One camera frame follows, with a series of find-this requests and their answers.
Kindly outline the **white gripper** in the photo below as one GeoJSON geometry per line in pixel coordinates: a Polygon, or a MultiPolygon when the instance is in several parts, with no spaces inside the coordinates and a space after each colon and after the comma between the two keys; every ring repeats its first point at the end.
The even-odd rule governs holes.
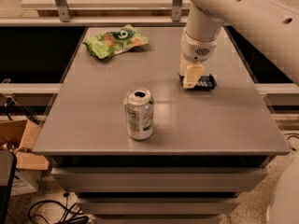
{"type": "Polygon", "coordinates": [[[183,32],[180,42],[181,55],[179,65],[179,75],[183,78],[183,88],[193,89],[205,68],[198,64],[208,60],[217,46],[217,40],[209,42],[197,41],[183,32]]]}

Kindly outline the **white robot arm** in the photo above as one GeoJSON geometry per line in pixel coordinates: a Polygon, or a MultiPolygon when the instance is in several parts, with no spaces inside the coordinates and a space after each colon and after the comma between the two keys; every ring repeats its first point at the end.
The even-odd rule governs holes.
{"type": "MultiPolygon", "coordinates": [[[[299,83],[299,13],[273,0],[190,0],[181,38],[183,87],[203,73],[221,27],[229,23],[292,82],[299,83]]],[[[299,224],[299,151],[278,178],[266,211],[266,224],[299,224]]]]}

